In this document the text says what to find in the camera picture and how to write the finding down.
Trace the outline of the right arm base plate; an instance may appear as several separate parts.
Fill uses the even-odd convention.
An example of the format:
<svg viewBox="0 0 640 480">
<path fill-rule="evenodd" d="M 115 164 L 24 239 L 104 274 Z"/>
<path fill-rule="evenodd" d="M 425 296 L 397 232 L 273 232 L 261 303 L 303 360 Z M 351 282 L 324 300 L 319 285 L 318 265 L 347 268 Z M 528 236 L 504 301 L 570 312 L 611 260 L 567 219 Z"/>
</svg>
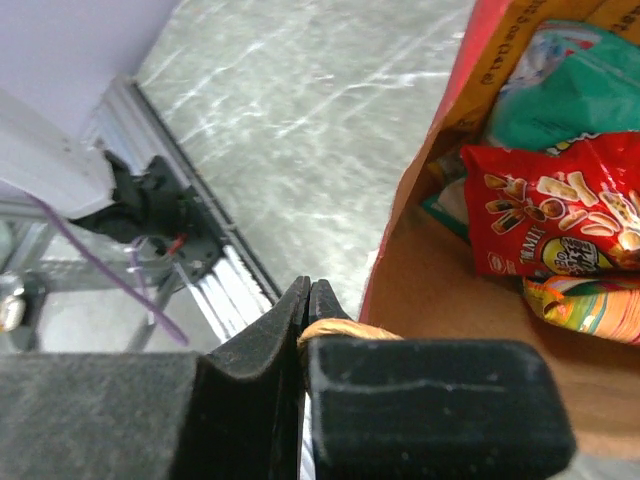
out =
<svg viewBox="0 0 640 480">
<path fill-rule="evenodd" d="M 208 275 L 222 254 L 220 229 L 195 188 L 181 185 L 162 156 L 153 157 L 141 175 L 109 150 L 104 157 L 115 180 L 112 204 L 73 224 L 122 244 L 147 237 L 158 254 L 177 262 L 190 282 Z"/>
</svg>

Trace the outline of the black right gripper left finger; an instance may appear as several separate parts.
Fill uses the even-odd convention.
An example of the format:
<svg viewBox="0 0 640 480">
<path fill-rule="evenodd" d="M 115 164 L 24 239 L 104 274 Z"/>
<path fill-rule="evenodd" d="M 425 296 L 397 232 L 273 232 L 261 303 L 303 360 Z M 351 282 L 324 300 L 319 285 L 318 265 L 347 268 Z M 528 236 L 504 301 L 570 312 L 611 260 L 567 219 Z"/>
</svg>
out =
<svg viewBox="0 0 640 480">
<path fill-rule="evenodd" d="M 296 479 L 304 393 L 296 352 L 311 290 L 296 279 L 208 354 L 1 359 L 5 479 Z"/>
</svg>

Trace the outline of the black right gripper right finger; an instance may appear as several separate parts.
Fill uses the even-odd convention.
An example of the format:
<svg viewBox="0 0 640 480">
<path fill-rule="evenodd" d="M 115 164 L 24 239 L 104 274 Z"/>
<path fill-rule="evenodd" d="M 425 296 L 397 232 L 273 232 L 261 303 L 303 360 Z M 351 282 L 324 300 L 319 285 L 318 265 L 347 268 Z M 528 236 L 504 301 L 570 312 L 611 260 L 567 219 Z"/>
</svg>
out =
<svg viewBox="0 0 640 480">
<path fill-rule="evenodd" d="M 320 479 L 547 479 L 576 440 L 553 376 L 505 340 L 366 340 L 307 347 Z"/>
</svg>

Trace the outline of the red paper bag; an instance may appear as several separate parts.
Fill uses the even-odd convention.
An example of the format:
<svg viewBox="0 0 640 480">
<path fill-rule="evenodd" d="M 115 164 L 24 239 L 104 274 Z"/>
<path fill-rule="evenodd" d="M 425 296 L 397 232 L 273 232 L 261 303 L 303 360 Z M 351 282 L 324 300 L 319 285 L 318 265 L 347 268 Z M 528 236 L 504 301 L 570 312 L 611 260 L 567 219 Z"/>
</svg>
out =
<svg viewBox="0 0 640 480">
<path fill-rule="evenodd" d="M 639 343 L 571 331 L 537 317 L 522 280 L 481 274 L 469 240 L 461 150 L 475 132 L 444 131 L 439 108 L 424 144 L 400 180 L 364 297 L 367 330 L 405 338 L 505 338 L 536 348 L 548 362 L 579 446 L 639 456 Z"/>
</svg>

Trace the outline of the orange honey dijon chips bag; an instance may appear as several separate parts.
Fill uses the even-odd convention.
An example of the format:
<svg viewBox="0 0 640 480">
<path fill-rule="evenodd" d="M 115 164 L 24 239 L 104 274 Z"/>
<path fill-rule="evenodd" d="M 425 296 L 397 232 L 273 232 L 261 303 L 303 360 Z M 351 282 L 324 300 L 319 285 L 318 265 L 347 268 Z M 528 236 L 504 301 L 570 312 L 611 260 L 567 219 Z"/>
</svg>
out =
<svg viewBox="0 0 640 480">
<path fill-rule="evenodd" d="M 586 22 L 639 43 L 637 1 L 478 1 L 439 118 L 444 131 L 475 132 L 539 24 Z"/>
</svg>

